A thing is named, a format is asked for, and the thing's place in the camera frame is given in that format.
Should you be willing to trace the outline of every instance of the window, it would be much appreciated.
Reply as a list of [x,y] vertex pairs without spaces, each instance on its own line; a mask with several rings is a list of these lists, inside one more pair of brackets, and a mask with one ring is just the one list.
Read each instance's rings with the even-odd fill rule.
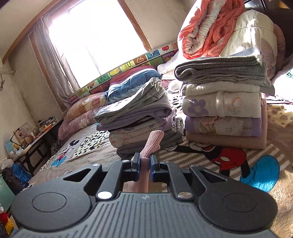
[[53,20],[51,41],[81,87],[146,53],[117,0],[83,0]]

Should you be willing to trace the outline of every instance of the blue plastic bag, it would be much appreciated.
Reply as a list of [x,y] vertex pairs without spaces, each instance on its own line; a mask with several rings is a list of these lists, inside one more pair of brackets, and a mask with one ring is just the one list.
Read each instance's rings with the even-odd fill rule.
[[23,187],[26,187],[29,180],[32,178],[32,175],[19,163],[14,164],[12,168],[14,176],[20,180],[20,183]]

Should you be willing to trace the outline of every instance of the green storage bin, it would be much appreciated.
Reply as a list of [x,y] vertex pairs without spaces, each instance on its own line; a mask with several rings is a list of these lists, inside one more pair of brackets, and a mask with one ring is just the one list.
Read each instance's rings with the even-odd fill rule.
[[0,174],[0,203],[7,212],[8,208],[11,206],[15,198],[14,193],[10,190],[8,185],[5,183],[2,174]]

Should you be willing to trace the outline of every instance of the curtain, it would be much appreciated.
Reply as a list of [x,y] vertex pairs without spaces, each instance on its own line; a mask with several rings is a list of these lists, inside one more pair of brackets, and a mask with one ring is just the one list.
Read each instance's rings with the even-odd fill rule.
[[44,15],[33,27],[33,34],[41,58],[44,62],[55,93],[67,108],[71,105],[67,97],[80,89],[67,60],[62,52],[57,50],[49,37],[49,26],[52,20],[49,14]]

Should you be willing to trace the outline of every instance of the purple flower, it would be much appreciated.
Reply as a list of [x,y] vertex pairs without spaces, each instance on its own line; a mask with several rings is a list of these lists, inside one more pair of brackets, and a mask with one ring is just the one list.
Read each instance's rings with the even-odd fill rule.
[[193,114],[197,117],[208,116],[209,111],[205,109],[206,101],[201,99],[197,101],[196,99],[190,100],[190,106],[187,108],[187,111],[190,114]]

